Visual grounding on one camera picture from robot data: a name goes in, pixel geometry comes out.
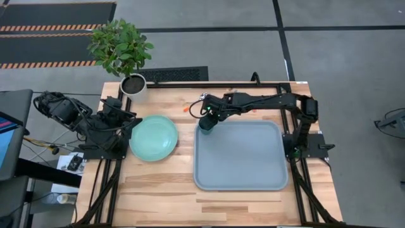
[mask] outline plant pot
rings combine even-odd
[[[144,76],[138,73],[133,73],[129,77],[122,79],[120,89],[134,103],[147,101],[146,80]]]

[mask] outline potted plant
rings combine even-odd
[[[153,45],[146,42],[146,36],[123,19],[94,29],[87,47],[96,65],[102,65],[108,73],[117,77],[124,75],[120,88],[134,102],[146,99],[146,80],[138,72],[145,65],[145,60],[152,59],[146,53],[152,48]]]

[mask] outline green leaves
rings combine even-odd
[[[135,25],[124,19],[115,20],[93,30],[87,49],[96,60],[96,65],[102,65],[108,73],[117,77],[120,74],[127,76],[135,68],[142,68],[145,60],[152,58],[145,50],[154,46],[146,39]]]

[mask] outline white pot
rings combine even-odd
[[[133,73],[133,74],[131,74],[129,77],[132,77],[132,76],[138,76],[138,77],[142,78],[142,79],[144,80],[144,87],[143,87],[139,92],[137,92],[137,93],[135,93],[135,94],[126,93],[126,92],[122,89],[122,87],[123,87],[123,82],[124,82],[124,80],[126,79],[126,78],[123,78],[123,79],[121,80],[121,83],[120,83],[120,89],[121,89],[122,93],[124,93],[125,95],[127,95],[127,96],[129,97],[129,99],[131,99],[132,102],[134,102],[134,103],[144,103],[144,102],[147,101],[146,80],[145,80],[144,76],[140,75],[139,73]]]

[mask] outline plate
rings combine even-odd
[[[169,118],[152,115],[132,129],[129,145],[139,159],[155,162],[166,158],[174,150],[177,139],[176,125]]]

